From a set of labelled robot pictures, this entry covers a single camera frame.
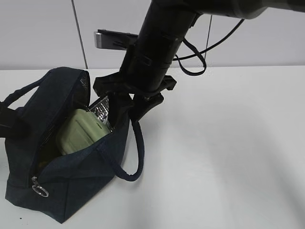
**silver foil lining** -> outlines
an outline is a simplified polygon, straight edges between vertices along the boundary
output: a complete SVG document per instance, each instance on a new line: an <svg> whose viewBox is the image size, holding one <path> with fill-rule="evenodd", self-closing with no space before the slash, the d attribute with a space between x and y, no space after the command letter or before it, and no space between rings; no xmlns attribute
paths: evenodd
<svg viewBox="0 0 305 229"><path fill-rule="evenodd" d="M101 99L99 102L90 106L90 111L93 112L98 119L100 119L109 130L113 130L110 123L108 122L108 113L109 113L109 100L108 96Z"/></svg>

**white table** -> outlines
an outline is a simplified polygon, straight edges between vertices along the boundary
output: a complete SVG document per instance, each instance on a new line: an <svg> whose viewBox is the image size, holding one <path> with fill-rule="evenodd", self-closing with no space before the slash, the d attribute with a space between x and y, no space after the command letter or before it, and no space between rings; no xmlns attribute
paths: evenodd
<svg viewBox="0 0 305 229"><path fill-rule="evenodd" d="M91 80L112 72L90 70ZM0 71L0 100L45 73ZM9 168L0 139L1 228L305 228L305 66L170 74L175 90L141 120L140 180L115 178L63 225L4 199ZM123 167L131 173L137 154L132 135L128 141Z"/></svg>

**zipper pull ring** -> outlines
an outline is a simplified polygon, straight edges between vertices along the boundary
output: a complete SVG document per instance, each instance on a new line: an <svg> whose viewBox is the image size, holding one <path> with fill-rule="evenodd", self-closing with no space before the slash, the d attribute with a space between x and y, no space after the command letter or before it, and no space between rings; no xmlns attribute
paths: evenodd
<svg viewBox="0 0 305 229"><path fill-rule="evenodd" d="M49 192L45 190L43 187L40 186L40 184L37 181L37 177L32 177L33 186L32 189L40 196L42 197L49 197Z"/></svg>

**zipper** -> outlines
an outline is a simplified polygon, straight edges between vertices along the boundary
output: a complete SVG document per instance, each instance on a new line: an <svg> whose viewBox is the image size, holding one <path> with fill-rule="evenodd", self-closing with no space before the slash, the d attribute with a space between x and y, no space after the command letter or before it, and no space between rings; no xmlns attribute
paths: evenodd
<svg viewBox="0 0 305 229"><path fill-rule="evenodd" d="M33 176L33 177L31 178L31 180L32 180L32 183L33 183L32 189L33 189L38 195L40 195L41 197L46 197L46 198L49 197L49 192L48 192L46 189L44 189L43 187L40 186L40 184L39 184L38 181L37 181L37 177Z"/></svg>
<svg viewBox="0 0 305 229"><path fill-rule="evenodd" d="M75 85L73 86L73 88L72 88L70 94L68 95L68 97L67 97L67 99L66 99L66 101L64 102L64 104L63 104L62 107L66 107L67 104L68 104L68 102L72 102L72 100L73 100L73 89L74 89L76 86L77 86L77 84L75 84ZM57 120L58 117L60 117L63 113L64 113L64 111L61 112L60 114L57 114L56 117L54 118L54 120ZM39 184L38 181L37 181L38 176L39 176L39 174L41 173L41 171L43 170L43 168L40 169L39 172L37 172L37 171L35 171L35 170L36 170L37 162L38 162L38 159L39 159L39 157L38 157L38 156L39 156L39 152L40 152L40 150L41 150L41 148L42 148L42 143L46 142L46 139L47 139L49 136L51 136L52 132L50 132L50 128L51 128L52 130L54 130L54 126L55 126L55 124L54 124L54 123L51 123L51 124L48 126L47 131L43 133L43 135L42 135L42 136L43 136L43 137L42 137L42 140L41 140L41 141L39 142L39 144L38 144L38 145L39 145L39 149L36 151L35 157L34 157L34 159L33 159L32 166L31 166L31 168L30 168L30 175L32 175L32 178L30 179L30 181L34 184L34 185L32 185L32 189L33 189L37 194L39 194L40 196L46 197L46 198L49 197L48 191L47 191L46 189L44 189L43 187L41 187L40 184Z"/></svg>

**metal ring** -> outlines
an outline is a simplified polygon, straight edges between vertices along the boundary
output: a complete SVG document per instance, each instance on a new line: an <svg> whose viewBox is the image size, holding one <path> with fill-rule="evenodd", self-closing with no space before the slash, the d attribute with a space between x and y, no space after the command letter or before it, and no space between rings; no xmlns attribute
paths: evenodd
<svg viewBox="0 0 305 229"><path fill-rule="evenodd" d="M32 189L40 196L42 197L49 197L49 193L47 190L45 190L43 187L41 186L32 186Z"/></svg>

